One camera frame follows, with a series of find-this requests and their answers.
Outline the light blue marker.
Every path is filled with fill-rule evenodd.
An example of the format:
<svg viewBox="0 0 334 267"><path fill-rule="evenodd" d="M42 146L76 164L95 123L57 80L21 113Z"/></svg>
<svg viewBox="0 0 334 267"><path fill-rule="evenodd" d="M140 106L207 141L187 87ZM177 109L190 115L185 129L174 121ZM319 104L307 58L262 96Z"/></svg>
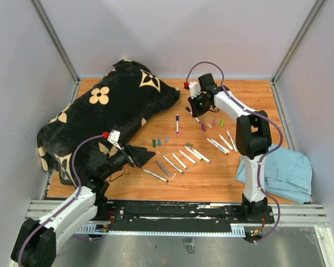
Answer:
<svg viewBox="0 0 334 267"><path fill-rule="evenodd" d="M183 163L182 160L180 158L178 158L175 153L171 152L171 154L184 169L186 169L186 170L188 169L187 165L185 163Z"/></svg>

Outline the light green marker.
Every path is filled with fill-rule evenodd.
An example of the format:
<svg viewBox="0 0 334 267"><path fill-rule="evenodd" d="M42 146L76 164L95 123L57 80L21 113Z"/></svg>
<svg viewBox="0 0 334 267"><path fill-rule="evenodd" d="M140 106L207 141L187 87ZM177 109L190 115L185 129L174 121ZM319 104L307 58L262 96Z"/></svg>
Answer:
<svg viewBox="0 0 334 267"><path fill-rule="evenodd" d="M233 150L234 150L236 153L238 153L238 149L237 149L237 147L236 147L236 145L235 145L235 143L234 143L234 140L233 140L233 138L232 138L230 132L229 132L227 129L226 129L226 132L227 132L227 135L228 135L228 137L229 137L229 139L230 139L230 141L231 141L231 144L232 144L232 146L233 146Z"/></svg>

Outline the black cap whiteboard marker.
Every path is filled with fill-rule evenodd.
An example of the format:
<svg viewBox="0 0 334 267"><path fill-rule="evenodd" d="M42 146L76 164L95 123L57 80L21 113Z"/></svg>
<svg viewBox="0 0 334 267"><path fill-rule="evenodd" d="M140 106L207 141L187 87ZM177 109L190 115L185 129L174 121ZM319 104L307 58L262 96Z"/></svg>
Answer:
<svg viewBox="0 0 334 267"><path fill-rule="evenodd" d="M192 115L192 117L193 117L193 113L192 113L192 111L191 111L191 109L190 109L190 107L185 107L185 109ZM198 119L197 117L193 117L198 123L201 123L201 121L200 121L200 119Z"/></svg>

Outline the magenta cap marker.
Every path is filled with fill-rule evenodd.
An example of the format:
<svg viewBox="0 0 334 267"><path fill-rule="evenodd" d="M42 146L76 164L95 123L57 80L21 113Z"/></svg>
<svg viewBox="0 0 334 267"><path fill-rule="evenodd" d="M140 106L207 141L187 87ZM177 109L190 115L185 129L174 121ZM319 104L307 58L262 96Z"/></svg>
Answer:
<svg viewBox="0 0 334 267"><path fill-rule="evenodd" d="M218 148L219 150L221 150L221 152L223 152L226 155L230 154L230 151L227 150L225 147L223 147L222 145L220 145L219 143L217 143L216 141L207 138L207 141L210 142L212 145L214 145L216 148Z"/></svg>

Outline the dark blue marker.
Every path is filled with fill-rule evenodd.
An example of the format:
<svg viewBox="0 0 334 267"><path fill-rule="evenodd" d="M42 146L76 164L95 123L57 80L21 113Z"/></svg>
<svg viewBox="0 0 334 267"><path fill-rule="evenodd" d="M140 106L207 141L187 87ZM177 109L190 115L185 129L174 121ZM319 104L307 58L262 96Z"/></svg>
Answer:
<svg viewBox="0 0 334 267"><path fill-rule="evenodd" d="M161 177L160 175L155 174L154 172L151 172L151 171L149 171L149 170L147 170L147 169L142 169L142 170L143 170L145 173L147 173L147 174L149 174L149 175L151 175L151 176L153 176L153 177L156 177L156 178L158 178L159 180L161 180L161 181L163 181L163 182L169 182L168 179L163 178L163 177Z"/></svg>

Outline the purple marker grey body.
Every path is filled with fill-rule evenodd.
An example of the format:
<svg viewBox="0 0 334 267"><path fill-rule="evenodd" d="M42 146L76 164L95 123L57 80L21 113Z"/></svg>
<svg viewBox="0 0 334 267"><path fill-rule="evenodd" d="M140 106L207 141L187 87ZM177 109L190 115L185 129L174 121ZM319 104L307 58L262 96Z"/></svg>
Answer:
<svg viewBox="0 0 334 267"><path fill-rule="evenodd" d="M160 162L155 161L155 163L169 178L172 178L171 173Z"/></svg>

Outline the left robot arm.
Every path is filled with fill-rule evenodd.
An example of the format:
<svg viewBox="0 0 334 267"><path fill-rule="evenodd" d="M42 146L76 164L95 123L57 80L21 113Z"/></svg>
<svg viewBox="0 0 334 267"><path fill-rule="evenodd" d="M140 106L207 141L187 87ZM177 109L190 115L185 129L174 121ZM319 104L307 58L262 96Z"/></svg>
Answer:
<svg viewBox="0 0 334 267"><path fill-rule="evenodd" d="M28 218L22 224L11 253L12 261L18 266L51 266L57 252L82 225L107 216L107 178L125 165L141 168L154 156L145 147L131 145L109 157L102 152L91 154L89 174L77 180L75 192L45 216L38 220Z"/></svg>

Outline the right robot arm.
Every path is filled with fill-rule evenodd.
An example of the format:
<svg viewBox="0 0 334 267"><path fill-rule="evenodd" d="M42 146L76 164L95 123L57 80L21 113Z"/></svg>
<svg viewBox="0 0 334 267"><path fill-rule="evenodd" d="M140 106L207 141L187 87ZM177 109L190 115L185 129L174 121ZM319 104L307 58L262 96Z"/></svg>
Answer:
<svg viewBox="0 0 334 267"><path fill-rule="evenodd" d="M189 90L192 116L200 117L212 107L225 112L235 123L236 148L242 156L245 187L238 216L249 223L274 223L272 208L264 189L264 163L272 143L267 113L255 111L239 101L229 89L215 83L212 74L198 78L197 82L184 82Z"/></svg>

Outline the green cap white marker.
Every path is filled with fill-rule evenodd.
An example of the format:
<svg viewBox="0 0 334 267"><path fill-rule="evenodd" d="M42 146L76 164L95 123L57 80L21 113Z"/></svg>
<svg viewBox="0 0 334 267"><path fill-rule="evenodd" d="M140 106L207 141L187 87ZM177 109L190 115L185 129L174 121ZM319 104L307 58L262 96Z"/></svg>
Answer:
<svg viewBox="0 0 334 267"><path fill-rule="evenodd" d="M184 148L190 152L194 157L196 157L198 160L203 161L203 158L200 157L197 153L195 153L192 149L188 148L187 146L184 146Z"/></svg>

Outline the lavender cap marker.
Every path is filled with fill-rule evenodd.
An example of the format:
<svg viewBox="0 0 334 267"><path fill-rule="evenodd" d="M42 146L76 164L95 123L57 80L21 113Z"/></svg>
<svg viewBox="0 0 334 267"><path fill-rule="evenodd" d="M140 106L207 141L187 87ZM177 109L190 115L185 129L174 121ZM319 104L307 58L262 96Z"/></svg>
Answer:
<svg viewBox="0 0 334 267"><path fill-rule="evenodd" d="M195 160L193 160L190 156L188 156L184 151L179 149L179 152L187 159L189 160L192 164L196 165L197 162Z"/></svg>

